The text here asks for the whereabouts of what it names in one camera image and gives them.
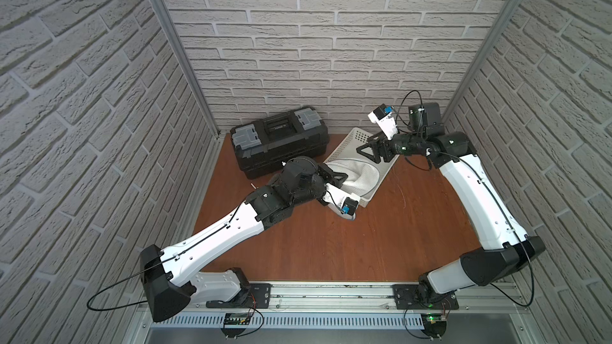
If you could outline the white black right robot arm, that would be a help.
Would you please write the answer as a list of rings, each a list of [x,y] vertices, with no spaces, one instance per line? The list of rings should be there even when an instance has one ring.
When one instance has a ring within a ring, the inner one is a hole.
[[[373,161],[425,157],[451,184],[481,245],[422,275],[422,297],[487,286],[525,267],[532,268],[534,259],[545,252],[545,244],[540,237],[529,235],[503,204],[469,137],[463,132],[444,131],[436,103],[412,106],[410,113],[412,129],[406,132],[398,128],[392,106],[382,104],[369,113],[370,122],[381,130],[368,143]]]

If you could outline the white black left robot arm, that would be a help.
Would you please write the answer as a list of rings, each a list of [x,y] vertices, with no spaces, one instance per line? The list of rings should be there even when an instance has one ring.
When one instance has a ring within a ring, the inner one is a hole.
[[[248,299],[250,284],[237,267],[225,272],[202,268],[245,240],[288,219],[293,210],[317,201],[352,221],[361,198],[341,188],[348,176],[306,156],[282,164],[267,185],[248,194],[226,216],[177,244],[150,245],[140,253],[140,282],[151,312],[159,323],[191,304]]]

